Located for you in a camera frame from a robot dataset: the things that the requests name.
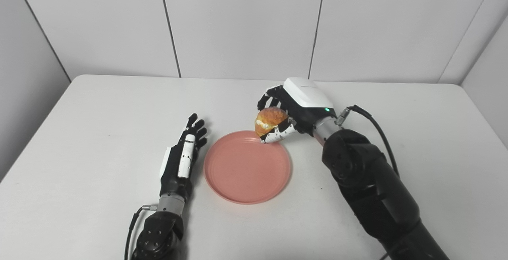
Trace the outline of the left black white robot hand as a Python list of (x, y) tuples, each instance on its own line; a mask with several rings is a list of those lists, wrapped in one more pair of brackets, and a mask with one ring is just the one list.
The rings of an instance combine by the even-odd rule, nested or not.
[(160, 197), (178, 195), (185, 201), (192, 195), (192, 170), (199, 151), (207, 144), (207, 128), (203, 119), (193, 113), (180, 135), (178, 142), (170, 148), (165, 169), (160, 178)]

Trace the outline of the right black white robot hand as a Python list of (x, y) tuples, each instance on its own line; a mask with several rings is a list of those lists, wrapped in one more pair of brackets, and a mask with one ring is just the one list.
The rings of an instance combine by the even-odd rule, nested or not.
[(316, 84), (301, 77), (290, 77), (283, 84), (268, 88), (258, 101), (258, 110), (276, 107), (287, 117), (260, 137), (263, 144), (272, 144), (294, 133), (307, 134), (323, 145), (343, 127), (332, 101)]

